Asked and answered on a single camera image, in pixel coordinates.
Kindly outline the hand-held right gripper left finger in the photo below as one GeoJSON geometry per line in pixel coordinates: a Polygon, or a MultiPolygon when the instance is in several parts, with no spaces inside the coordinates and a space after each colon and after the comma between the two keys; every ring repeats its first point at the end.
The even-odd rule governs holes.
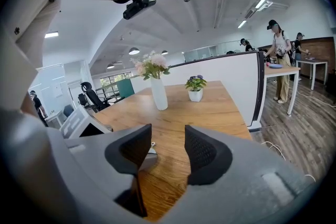
{"type": "Polygon", "coordinates": [[[143,203],[138,172],[151,148],[152,125],[146,124],[109,144],[104,156],[120,174],[132,175],[131,186],[114,201],[124,209],[144,218],[147,211],[143,203]]]}

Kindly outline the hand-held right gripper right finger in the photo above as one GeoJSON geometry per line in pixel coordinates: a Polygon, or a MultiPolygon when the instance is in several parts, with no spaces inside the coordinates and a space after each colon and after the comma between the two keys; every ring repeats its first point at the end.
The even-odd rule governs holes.
{"type": "Polygon", "coordinates": [[[215,183],[229,170],[233,161],[233,154],[226,144],[190,125],[185,126],[184,148],[191,167],[188,185],[215,183]]]}

